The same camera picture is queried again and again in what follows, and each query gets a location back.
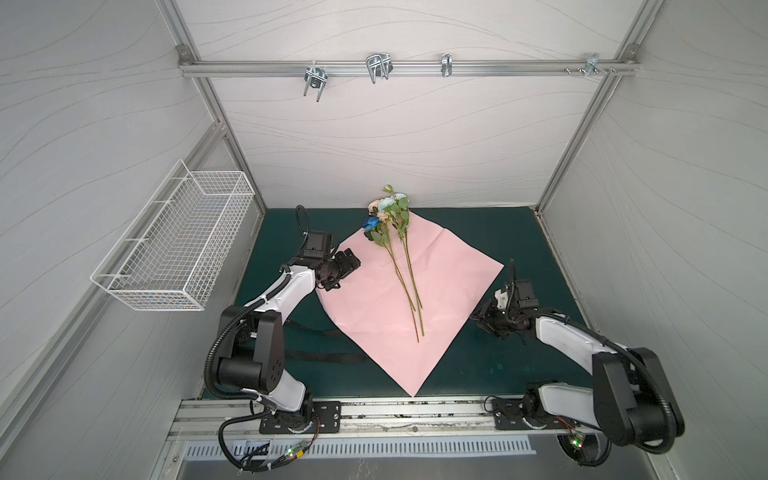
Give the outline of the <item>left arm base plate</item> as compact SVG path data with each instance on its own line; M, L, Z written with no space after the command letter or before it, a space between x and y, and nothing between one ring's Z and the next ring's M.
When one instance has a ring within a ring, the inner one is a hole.
M306 401L298 411L278 410L260 421L262 435L335 434L340 431L339 401Z

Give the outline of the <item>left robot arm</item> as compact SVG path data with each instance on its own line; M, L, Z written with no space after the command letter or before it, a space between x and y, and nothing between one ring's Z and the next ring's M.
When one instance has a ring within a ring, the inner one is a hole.
M208 392L219 399L252 399L273 412L301 411L308 391L285 370L283 325L316 288L337 289L360 266L350 249L320 257L295 257L248 305L225 309L221 330L204 362Z

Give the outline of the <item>pink fake flower stem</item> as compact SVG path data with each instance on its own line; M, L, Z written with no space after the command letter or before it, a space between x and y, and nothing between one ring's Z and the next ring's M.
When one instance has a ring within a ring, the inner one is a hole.
M409 248L408 228L410 225L410 211L408 207L402 208L398 205L394 205L389 208L389 213L392 219L392 224L398 233L398 237L401 241L401 244L404 250L408 272L410 275L413 291L416 297L416 308L417 308L417 315L418 315L418 321L419 321L419 332L421 336L424 336L425 328L424 328L424 322L423 322L423 304L419 294L419 290L418 290L418 286L415 278L415 272L413 269L413 264L412 264L411 255L410 255L410 248Z

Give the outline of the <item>mint fake flower stem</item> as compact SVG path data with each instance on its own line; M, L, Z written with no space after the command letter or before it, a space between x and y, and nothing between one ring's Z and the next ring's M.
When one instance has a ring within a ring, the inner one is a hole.
M387 184L383 187L385 197L379 200L377 217L384 223L391 224L394 228L405 231L410 222L409 198L405 193L396 192Z

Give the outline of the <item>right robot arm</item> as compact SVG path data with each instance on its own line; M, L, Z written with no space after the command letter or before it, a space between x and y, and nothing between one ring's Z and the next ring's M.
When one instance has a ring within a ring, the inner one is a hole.
M561 381L531 384L520 410L533 426L563 417L600 431L613 445L635 446L655 455L669 452L684 434L683 415L652 350L623 346L549 308L514 311L488 300L469 319L498 338L511 333L532 337L591 376L590 387Z

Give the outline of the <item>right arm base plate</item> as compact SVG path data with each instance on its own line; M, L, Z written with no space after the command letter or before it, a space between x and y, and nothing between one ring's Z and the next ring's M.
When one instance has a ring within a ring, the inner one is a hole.
M492 416L496 430L565 430L570 432L575 428L571 420L546 412L539 400L528 395L523 397L491 395L484 399L483 409Z

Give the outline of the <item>pink purple wrapping paper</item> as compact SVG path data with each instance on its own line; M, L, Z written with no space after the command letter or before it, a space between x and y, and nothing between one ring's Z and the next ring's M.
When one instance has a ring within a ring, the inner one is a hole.
M418 215L413 216L408 235L423 304L425 335L420 342L392 261L361 230L341 244L359 258L360 268L342 280L339 289L321 291L318 296L334 324L409 396L415 396L502 265L452 231ZM398 240L395 253L410 285Z

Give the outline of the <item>peach fake flower stem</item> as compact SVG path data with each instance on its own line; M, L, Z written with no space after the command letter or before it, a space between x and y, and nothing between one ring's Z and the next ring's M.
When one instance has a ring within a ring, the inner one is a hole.
M373 201L373 202L371 202L369 204L369 206L368 206L368 217L369 216L376 216L377 217L377 206L378 206L379 200L380 199L375 200L375 201ZM411 313L411 317L412 317L412 321L413 321L414 331L415 331L415 335L416 335L416 341L420 342L420 340L421 340L421 338L423 336L421 336L421 334L419 332L419 321L418 321L417 308L416 308L416 297L415 297L415 294L414 294L414 291L413 291L410 275L409 275L409 272L408 272L408 267L407 267L407 262L406 262L404 250L403 250L401 241L400 241L400 239L398 237L398 233L397 233L396 229L391 224L389 224L389 223L387 223L387 224L388 224L388 228L389 228L389 236L390 236L391 243L387 247L382 247L382 246L380 246L380 247L385 249L385 251L387 252L387 254L388 254L389 258L390 258L390 260L393 263L393 267L394 267L394 272L395 272L396 278L398 279L400 285L402 286L402 288L403 288L403 290L405 292L407 301L408 301L408 305L409 305L409 309L410 309L410 313ZM400 245L402 247L403 254L404 254L404 259L405 259L405 262L406 262L407 274L408 274L408 277L409 277L409 280L410 280L410 285L407 285L406 276L404 275L403 270L400 268L398 260L396 259L394 238L396 238L400 242Z

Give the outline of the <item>blue fake flower stem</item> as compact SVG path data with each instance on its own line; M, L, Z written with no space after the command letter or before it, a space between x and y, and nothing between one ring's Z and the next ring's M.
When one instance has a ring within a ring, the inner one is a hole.
M390 245L388 224L376 216L369 216L363 223L364 236L378 246Z

